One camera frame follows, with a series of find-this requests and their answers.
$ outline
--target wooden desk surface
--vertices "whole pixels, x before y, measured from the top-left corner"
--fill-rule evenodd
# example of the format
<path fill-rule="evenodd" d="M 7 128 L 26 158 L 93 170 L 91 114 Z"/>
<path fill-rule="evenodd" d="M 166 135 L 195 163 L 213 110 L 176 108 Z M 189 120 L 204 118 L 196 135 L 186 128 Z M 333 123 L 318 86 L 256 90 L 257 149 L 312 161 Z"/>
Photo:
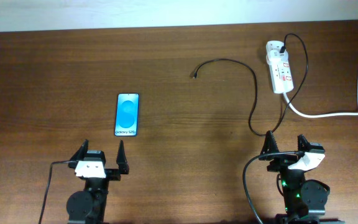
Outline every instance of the wooden desk surface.
<path fill-rule="evenodd" d="M 36 223 L 49 164 L 69 159 L 84 139 L 116 167 L 125 142 L 131 173 L 111 182 L 105 221 L 217 223 L 253 220 L 242 169 L 263 138 L 247 125 L 252 76 L 217 57 L 248 63 L 256 72 L 256 130 L 272 129 L 283 106 L 272 93 L 265 45 L 296 32 L 306 43 L 309 76 L 293 104 L 308 114 L 356 111 L 358 21 L 232 26 L 98 29 L 0 33 L 0 223 Z M 298 86 L 305 56 L 288 41 Z M 139 134 L 114 136 L 118 93 L 140 94 Z M 320 142 L 326 158 L 306 178 L 331 186 L 325 218 L 358 223 L 358 116 L 304 119 L 289 111 L 275 133 L 281 151 L 296 136 Z M 267 162 L 248 172 L 263 217 L 284 213 Z M 56 166 L 44 223 L 66 223 L 66 202 L 84 182 Z"/>

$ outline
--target wire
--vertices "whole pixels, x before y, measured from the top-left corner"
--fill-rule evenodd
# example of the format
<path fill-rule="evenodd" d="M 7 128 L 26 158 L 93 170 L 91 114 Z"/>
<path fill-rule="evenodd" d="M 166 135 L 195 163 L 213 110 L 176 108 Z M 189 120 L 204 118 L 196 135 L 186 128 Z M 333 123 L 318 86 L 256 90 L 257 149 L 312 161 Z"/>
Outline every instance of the wire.
<path fill-rule="evenodd" d="M 291 104 L 291 101 L 288 99 L 287 94 L 283 93 L 285 101 L 287 101 L 288 105 L 290 105 L 290 108 L 299 116 L 302 116 L 304 118 L 326 118 L 331 116 L 358 116 L 358 111 L 355 113 L 349 113 L 349 112 L 340 112 L 340 113 L 328 113 L 328 114 L 317 114 L 317 115 L 308 115 L 299 112 L 295 107 Z M 357 78 L 357 108 L 358 108 L 358 78 Z"/>
<path fill-rule="evenodd" d="M 48 183 L 47 183 L 47 188 L 45 189 L 44 202 L 42 203 L 40 220 L 38 221 L 38 224 L 41 224 L 42 216 L 44 215 L 45 204 L 47 203 L 47 195 L 48 195 L 50 180 L 52 179 L 52 167 L 53 167 L 53 165 L 55 165 L 55 164 L 68 164 L 68 163 L 72 163 L 72 162 L 76 162 L 76 161 L 56 161 L 56 162 L 53 162 L 53 163 L 50 164 Z"/>
<path fill-rule="evenodd" d="M 306 46 L 305 46 L 305 43 L 303 42 L 303 40 L 302 40 L 298 35 L 292 34 L 292 33 L 287 34 L 287 35 L 284 37 L 284 46 L 283 46 L 283 48 L 285 49 L 285 44 L 286 44 L 286 41 L 287 41 L 287 37 L 288 37 L 289 35 L 293 35 L 293 36 L 297 37 L 297 38 L 300 40 L 300 42 L 302 43 L 303 50 L 305 51 L 305 56 L 306 56 L 305 75 L 304 75 L 304 77 L 303 77 L 303 79 L 302 79 L 302 82 L 301 82 L 301 84 L 299 85 L 299 87 L 298 87 L 296 93 L 293 95 L 293 97 L 291 98 L 291 100 L 289 100 L 289 103 L 287 103 L 287 105 L 285 106 L 285 109 L 284 109 L 283 114 L 281 115 L 280 119 L 278 120 L 276 126 L 272 129 L 272 133 L 274 133 L 274 132 L 278 129 L 278 127 L 281 125 L 282 121 L 284 120 L 284 116 L 285 116 L 285 113 L 287 112 L 288 105 L 289 105 L 289 104 L 292 102 L 292 100 L 297 96 L 297 94 L 298 94 L 298 92 L 300 91 L 300 89 L 301 89 L 303 83 L 304 83 L 305 80 L 306 80 L 306 76 L 308 75 L 308 70 L 309 70 L 309 57 L 308 57 L 308 53 L 307 53 L 307 51 L 306 51 Z M 260 136 L 260 137 L 266 136 L 266 134 L 261 134 L 261 133 L 256 132 L 256 131 L 252 128 L 252 125 L 251 125 L 252 115 L 254 114 L 255 107 L 256 107 L 256 103 L 257 103 L 257 100 L 258 100 L 258 86 L 257 86 L 256 74 L 255 74 L 255 72 L 253 71 L 253 69 L 250 68 L 247 64 L 245 64 L 245 63 L 243 63 L 243 62 L 239 62 L 239 61 L 237 61 L 237 60 L 228 59 L 228 58 L 217 58 L 217 59 L 213 59 L 213 60 L 208 60 L 208 61 L 203 62 L 201 65 L 198 66 L 198 68 L 197 68 L 196 71 L 194 72 L 193 78 L 194 78 L 194 79 L 197 78 L 198 70 L 199 70 L 203 65 L 206 65 L 207 63 L 211 63 L 211 62 L 217 62 L 217 61 L 220 61 L 220 60 L 225 60 L 225 61 L 230 61 L 230 62 L 238 63 L 238 64 L 240 64 L 240 65 L 243 65 L 243 66 L 247 67 L 247 68 L 251 71 L 251 73 L 252 73 L 252 75 L 253 75 L 253 77 L 254 77 L 255 100 L 254 100 L 254 104 L 252 105 L 251 111 L 250 111 L 250 113 L 249 113 L 249 117 L 248 117 L 248 127 L 249 127 L 249 129 L 251 130 L 251 132 L 252 132 L 253 134 L 255 134 L 255 135 L 257 135 L 257 136 Z"/>
<path fill-rule="evenodd" d="M 259 158 L 263 158 L 263 157 L 267 157 L 267 156 L 277 156 L 277 155 L 287 155 L 287 154 L 301 154 L 302 152 L 300 151 L 289 151 L 289 152 L 273 152 L 273 153 L 266 153 L 266 154 L 262 154 L 262 155 L 258 155 L 258 156 L 255 156 L 253 157 L 250 161 L 247 162 L 246 166 L 244 167 L 244 170 L 242 171 L 242 183 L 244 185 L 244 191 L 246 192 L 246 195 L 247 195 L 247 200 L 248 200 L 248 203 L 249 203 L 249 207 L 251 208 L 251 210 L 253 211 L 253 213 L 255 214 L 256 216 L 256 219 L 258 220 L 259 224 L 263 224 L 262 220 L 260 219 L 258 213 L 256 212 L 256 209 L 254 207 L 254 204 L 252 203 L 252 200 L 249 196 L 249 193 L 248 193 L 248 189 L 247 189 L 247 182 L 246 182 L 246 172 L 247 172 L 247 168 L 248 166 L 256 159 L 259 159 Z"/>
<path fill-rule="evenodd" d="M 255 99 L 254 99 L 254 104 L 252 105 L 252 108 L 251 108 L 251 111 L 249 113 L 249 117 L 248 117 L 248 127 L 249 129 L 252 131 L 252 133 L 258 135 L 258 136 L 265 136 L 265 134 L 260 134 L 260 133 L 257 133 L 256 131 L 254 131 L 254 129 L 252 128 L 252 125 L 251 125 L 251 119 L 252 119 L 252 115 L 254 114 L 254 111 L 255 111 L 255 108 L 256 108 L 256 103 L 258 102 L 258 84 L 257 84 L 257 80 L 256 80 L 256 74 L 255 72 L 253 71 L 253 69 L 248 66 L 246 63 L 243 63 L 243 62 L 240 62 L 240 61 L 237 61 L 237 60 L 233 60 L 233 59 L 228 59 L 228 58 L 216 58 L 216 59 L 213 59 L 213 60 L 208 60 L 206 62 L 203 62 L 201 65 L 199 65 L 196 69 L 196 71 L 194 72 L 194 75 L 193 75 L 193 78 L 197 78 L 197 75 L 198 75 L 198 70 L 203 66 L 203 65 L 206 65 L 207 63 L 211 63 L 211 62 L 217 62 L 217 61 L 229 61 L 229 62 L 234 62 L 234 63 L 238 63 L 240 65 L 243 65 L 245 67 L 247 67 L 251 73 L 252 73 L 252 76 L 254 78 L 254 85 L 255 85 Z"/>
<path fill-rule="evenodd" d="M 280 174 L 277 174 L 277 177 L 276 177 L 277 189 L 278 189 L 278 192 L 280 192 L 280 195 L 284 197 L 284 193 L 281 191 L 280 184 L 278 183 L 279 180 L 281 180 Z"/>

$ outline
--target power strip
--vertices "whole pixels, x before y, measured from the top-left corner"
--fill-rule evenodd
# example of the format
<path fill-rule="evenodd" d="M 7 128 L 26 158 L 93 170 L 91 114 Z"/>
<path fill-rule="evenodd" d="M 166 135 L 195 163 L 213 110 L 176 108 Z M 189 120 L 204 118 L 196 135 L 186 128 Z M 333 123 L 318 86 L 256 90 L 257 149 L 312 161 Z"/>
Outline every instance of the power strip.
<path fill-rule="evenodd" d="M 280 53 L 284 43 L 271 40 L 266 44 L 266 61 L 270 68 L 274 93 L 288 93 L 293 89 L 293 82 L 288 62 L 288 52 Z"/>

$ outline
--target phone screen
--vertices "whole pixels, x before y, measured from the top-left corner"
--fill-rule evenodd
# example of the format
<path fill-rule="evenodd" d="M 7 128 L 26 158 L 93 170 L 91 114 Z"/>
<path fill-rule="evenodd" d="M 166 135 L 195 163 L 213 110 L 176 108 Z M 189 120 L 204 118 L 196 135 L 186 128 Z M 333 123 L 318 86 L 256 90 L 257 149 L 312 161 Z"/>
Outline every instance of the phone screen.
<path fill-rule="evenodd" d="M 116 136 L 136 136 L 139 94 L 120 93 L 117 100 Z"/>

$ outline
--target white power cord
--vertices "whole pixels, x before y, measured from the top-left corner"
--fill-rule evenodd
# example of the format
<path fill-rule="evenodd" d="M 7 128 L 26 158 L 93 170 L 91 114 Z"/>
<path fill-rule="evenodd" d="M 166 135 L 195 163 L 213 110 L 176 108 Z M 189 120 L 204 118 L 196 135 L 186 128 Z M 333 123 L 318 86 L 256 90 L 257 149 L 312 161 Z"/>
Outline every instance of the white power cord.
<path fill-rule="evenodd" d="M 316 115 L 308 115 L 299 112 L 295 107 L 290 103 L 290 99 L 288 99 L 287 94 L 283 93 L 285 101 L 289 104 L 290 108 L 299 116 L 304 118 L 326 118 L 330 116 L 358 116 L 358 112 L 349 113 L 349 112 L 341 112 L 341 113 L 329 113 L 329 114 L 316 114 Z M 357 78 L 357 107 L 358 107 L 358 78 Z"/>

